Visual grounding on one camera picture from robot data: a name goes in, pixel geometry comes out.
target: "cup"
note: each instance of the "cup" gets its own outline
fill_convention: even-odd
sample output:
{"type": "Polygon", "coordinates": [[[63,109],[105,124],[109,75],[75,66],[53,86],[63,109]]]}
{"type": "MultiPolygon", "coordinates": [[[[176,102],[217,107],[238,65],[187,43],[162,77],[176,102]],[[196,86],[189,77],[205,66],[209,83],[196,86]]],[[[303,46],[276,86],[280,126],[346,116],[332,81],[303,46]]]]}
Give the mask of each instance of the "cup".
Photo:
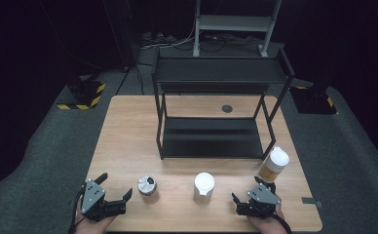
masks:
{"type": "Polygon", "coordinates": [[[160,198],[158,183],[153,176],[146,175],[142,177],[137,183],[137,188],[143,197],[143,201],[147,204],[156,203],[160,198]]]}
{"type": "Polygon", "coordinates": [[[211,174],[200,173],[195,178],[194,200],[198,204],[210,202],[214,187],[214,178],[211,174]]]}
{"type": "Polygon", "coordinates": [[[274,147],[261,170],[259,170],[259,176],[267,182],[273,182],[288,163],[289,156],[280,147],[274,147]]]}

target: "metal rack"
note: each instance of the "metal rack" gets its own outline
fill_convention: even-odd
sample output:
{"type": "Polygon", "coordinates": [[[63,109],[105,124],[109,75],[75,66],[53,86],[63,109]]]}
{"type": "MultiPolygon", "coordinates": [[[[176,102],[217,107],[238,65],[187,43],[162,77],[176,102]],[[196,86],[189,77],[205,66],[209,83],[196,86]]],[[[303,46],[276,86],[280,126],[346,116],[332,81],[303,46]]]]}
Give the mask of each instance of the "metal rack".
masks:
{"type": "Polygon", "coordinates": [[[259,45],[258,47],[260,55],[262,57],[268,57],[267,49],[277,21],[281,3],[282,0],[276,0],[274,10],[270,17],[244,17],[202,15],[201,0],[196,0],[195,45],[193,47],[193,56],[198,57],[200,55],[200,30],[231,30],[266,32],[263,45],[259,45]]]}
{"type": "Polygon", "coordinates": [[[276,141],[271,122],[294,77],[283,49],[274,58],[161,58],[158,49],[153,64],[161,159],[266,158],[276,141]],[[283,84],[283,89],[269,113],[265,95],[271,84],[283,84]],[[167,96],[176,94],[257,95],[260,99],[254,113],[242,118],[173,117],[168,114],[167,96]],[[256,125],[261,108],[271,136],[265,150],[256,125]]]}

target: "white cup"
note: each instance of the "white cup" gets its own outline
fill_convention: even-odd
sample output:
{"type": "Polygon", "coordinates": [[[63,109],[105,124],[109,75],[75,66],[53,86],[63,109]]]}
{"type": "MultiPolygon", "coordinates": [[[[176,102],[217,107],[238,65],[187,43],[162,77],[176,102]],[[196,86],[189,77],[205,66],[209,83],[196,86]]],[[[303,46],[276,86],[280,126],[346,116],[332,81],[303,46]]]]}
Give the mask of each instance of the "white cup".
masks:
{"type": "Polygon", "coordinates": [[[261,170],[259,170],[259,176],[267,182],[273,182],[288,163],[289,156],[279,147],[274,147],[261,170]]]}
{"type": "Polygon", "coordinates": [[[214,178],[211,174],[200,173],[195,178],[195,195],[194,200],[198,204],[207,204],[210,202],[214,187],[214,178]]]}

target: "black equipment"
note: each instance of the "black equipment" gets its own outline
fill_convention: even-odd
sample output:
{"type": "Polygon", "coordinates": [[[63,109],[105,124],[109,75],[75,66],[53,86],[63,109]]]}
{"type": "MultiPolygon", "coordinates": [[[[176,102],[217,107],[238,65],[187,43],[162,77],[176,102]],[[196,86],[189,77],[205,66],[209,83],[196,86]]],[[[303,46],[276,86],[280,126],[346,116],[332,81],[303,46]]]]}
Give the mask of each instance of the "black equipment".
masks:
{"type": "Polygon", "coordinates": [[[255,177],[258,186],[247,192],[250,200],[242,203],[240,199],[232,193],[234,202],[237,204],[237,214],[255,216],[260,218],[272,217],[279,221],[287,233],[292,233],[289,225],[276,213],[276,205],[281,201],[275,196],[275,183],[268,183],[258,176],[255,177]]]}
{"type": "Polygon", "coordinates": [[[78,223],[74,223],[76,218],[77,203],[82,196],[81,214],[93,221],[100,221],[106,217],[115,215],[124,215],[126,213],[126,203],[132,197],[132,189],[130,189],[122,200],[107,202],[104,200],[106,191],[100,186],[107,179],[107,173],[102,174],[96,180],[89,179],[84,182],[82,188],[76,196],[73,208],[73,219],[68,233],[75,233],[78,223]]]}

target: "cup lid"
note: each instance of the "cup lid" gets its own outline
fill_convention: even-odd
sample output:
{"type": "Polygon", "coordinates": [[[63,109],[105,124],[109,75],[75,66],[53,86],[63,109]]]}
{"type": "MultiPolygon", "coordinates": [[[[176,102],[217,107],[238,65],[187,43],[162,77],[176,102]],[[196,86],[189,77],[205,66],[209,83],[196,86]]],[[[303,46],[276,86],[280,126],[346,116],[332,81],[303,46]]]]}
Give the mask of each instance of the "cup lid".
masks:
{"type": "Polygon", "coordinates": [[[137,183],[138,190],[144,194],[152,193],[156,188],[156,181],[150,175],[142,177],[137,183]]]}
{"type": "Polygon", "coordinates": [[[200,173],[195,178],[195,185],[200,190],[211,190],[214,187],[214,178],[211,174],[200,173]]]}
{"type": "Polygon", "coordinates": [[[278,166],[286,166],[289,163],[289,156],[279,147],[274,147],[271,152],[271,160],[278,166]]]}

